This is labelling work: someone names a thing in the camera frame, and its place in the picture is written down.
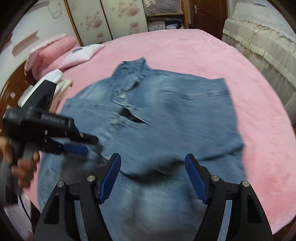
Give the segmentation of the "person left hand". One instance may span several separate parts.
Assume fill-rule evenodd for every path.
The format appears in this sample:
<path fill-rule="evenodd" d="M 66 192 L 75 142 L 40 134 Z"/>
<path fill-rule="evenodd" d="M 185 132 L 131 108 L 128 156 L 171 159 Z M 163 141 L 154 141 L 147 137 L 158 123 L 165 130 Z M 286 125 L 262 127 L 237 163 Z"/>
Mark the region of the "person left hand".
<path fill-rule="evenodd" d="M 12 163 L 13 153 L 10 147 L 8 138 L 1 137 L 1 161 Z M 16 166 L 12 166 L 11 174 L 17 179 L 18 185 L 21 188 L 29 188 L 34 179 L 34 173 L 37 170 L 37 163 L 40 160 L 40 155 L 35 152 L 29 160 L 19 159 Z"/>

